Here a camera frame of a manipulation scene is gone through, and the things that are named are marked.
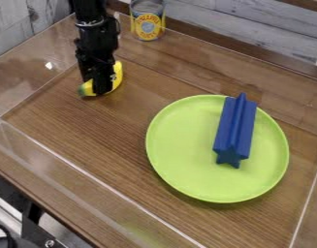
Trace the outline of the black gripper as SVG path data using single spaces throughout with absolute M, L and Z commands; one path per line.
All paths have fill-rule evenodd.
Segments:
M 114 51 L 118 49 L 119 21 L 116 19 L 76 21 L 75 26 L 79 31 L 79 37 L 74 41 L 75 56 L 82 79 L 88 81 L 94 78 L 94 92 L 103 95 L 114 89 Z

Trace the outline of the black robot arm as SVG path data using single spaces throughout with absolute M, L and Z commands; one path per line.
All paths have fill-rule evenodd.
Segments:
M 122 62 L 114 58 L 120 34 L 119 21 L 104 8 L 104 0 L 72 0 L 75 26 L 75 57 L 83 83 L 82 97 L 96 97 L 112 92 L 123 80 Z

